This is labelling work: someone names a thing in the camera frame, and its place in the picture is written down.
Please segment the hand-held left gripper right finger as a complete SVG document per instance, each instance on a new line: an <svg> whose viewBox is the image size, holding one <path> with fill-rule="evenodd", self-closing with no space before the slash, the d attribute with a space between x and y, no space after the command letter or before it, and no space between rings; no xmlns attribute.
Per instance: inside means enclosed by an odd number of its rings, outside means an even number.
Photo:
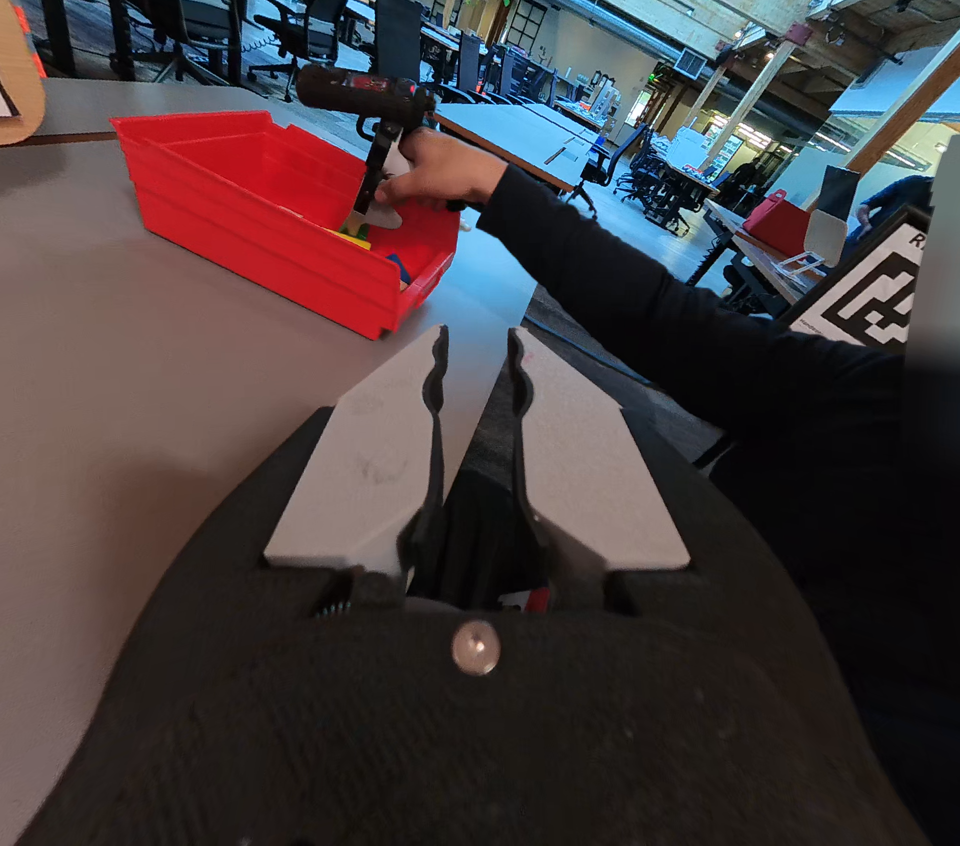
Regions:
<svg viewBox="0 0 960 846"><path fill-rule="evenodd" d="M618 402L524 327L509 330L514 496L559 591L615 573L679 572L691 555Z"/></svg>

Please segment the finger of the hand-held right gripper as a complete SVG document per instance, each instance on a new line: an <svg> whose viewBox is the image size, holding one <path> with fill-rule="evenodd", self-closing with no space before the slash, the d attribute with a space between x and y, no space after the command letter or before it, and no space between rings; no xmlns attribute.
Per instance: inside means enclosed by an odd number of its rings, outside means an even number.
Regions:
<svg viewBox="0 0 960 846"><path fill-rule="evenodd" d="M392 143L388 151L370 148L371 155L377 153L377 160L367 157L364 180L349 217L367 222L373 228L393 230L402 225L402 217L393 207L378 204L376 200L376 192L382 183L403 175L403 156L399 145L398 142Z"/></svg>

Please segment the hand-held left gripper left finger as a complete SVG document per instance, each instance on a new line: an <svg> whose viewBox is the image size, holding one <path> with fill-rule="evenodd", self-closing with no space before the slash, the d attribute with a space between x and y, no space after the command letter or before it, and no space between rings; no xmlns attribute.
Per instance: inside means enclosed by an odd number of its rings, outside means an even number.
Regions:
<svg viewBox="0 0 960 846"><path fill-rule="evenodd" d="M444 482L449 347L434 325L340 397L266 545L271 566L407 578L406 544Z"/></svg>

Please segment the red plastic bin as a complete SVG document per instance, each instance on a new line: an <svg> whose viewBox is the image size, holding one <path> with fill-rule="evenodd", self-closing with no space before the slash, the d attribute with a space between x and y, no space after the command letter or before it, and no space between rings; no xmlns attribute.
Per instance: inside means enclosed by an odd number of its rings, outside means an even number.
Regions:
<svg viewBox="0 0 960 846"><path fill-rule="evenodd" d="M459 214L413 202L399 228L370 228L369 252L337 235L363 161L267 111L110 122L147 230L367 339L396 332L453 261Z"/></svg>

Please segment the person's right forearm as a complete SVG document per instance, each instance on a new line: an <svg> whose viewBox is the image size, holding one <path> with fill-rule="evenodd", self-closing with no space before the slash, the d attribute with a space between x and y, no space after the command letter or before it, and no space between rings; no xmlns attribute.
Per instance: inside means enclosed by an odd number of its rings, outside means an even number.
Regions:
<svg viewBox="0 0 960 846"><path fill-rule="evenodd" d="M515 167L481 210L561 307L741 451L791 465L958 463L958 372L721 309Z"/></svg>

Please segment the person's right hand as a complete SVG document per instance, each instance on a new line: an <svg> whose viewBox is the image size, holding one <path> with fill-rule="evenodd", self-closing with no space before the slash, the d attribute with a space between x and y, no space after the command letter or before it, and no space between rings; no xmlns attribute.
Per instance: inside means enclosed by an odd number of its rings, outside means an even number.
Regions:
<svg viewBox="0 0 960 846"><path fill-rule="evenodd" d="M506 174L508 163L482 149L427 128L402 138L399 154L408 171L380 182L373 199L378 204L417 199L437 206L463 202L485 207Z"/></svg>

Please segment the grey office desk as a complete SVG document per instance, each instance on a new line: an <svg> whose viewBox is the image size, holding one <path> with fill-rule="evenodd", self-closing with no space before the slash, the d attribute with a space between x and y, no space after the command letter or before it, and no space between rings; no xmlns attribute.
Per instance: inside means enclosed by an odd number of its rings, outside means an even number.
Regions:
<svg viewBox="0 0 960 846"><path fill-rule="evenodd" d="M513 164L555 192L570 193L590 161L596 132L565 126L520 106L439 105L444 132Z"/></svg>

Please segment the red storage container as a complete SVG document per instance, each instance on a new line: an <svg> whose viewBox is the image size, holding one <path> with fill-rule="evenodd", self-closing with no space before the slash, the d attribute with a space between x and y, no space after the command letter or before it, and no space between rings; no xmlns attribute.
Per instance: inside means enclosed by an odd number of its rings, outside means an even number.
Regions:
<svg viewBox="0 0 960 846"><path fill-rule="evenodd" d="M742 231L788 258L805 251L809 225L810 213L791 203L784 189L777 189L751 211Z"/></svg>

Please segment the black white marker sign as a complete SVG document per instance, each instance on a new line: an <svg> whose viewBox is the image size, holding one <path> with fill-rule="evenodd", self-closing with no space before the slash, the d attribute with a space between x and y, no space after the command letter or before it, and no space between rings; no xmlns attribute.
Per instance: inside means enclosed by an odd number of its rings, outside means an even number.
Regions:
<svg viewBox="0 0 960 846"><path fill-rule="evenodd" d="M902 207L779 321L797 332L903 354L930 216Z"/></svg>

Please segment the wooden instruction board stand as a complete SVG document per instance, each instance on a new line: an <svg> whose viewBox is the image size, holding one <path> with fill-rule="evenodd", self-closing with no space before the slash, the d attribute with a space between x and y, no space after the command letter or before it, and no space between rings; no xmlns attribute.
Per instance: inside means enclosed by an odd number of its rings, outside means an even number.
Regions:
<svg viewBox="0 0 960 846"><path fill-rule="evenodd" d="M1 0L1 147L34 136L46 108L46 72L18 0Z"/></svg>

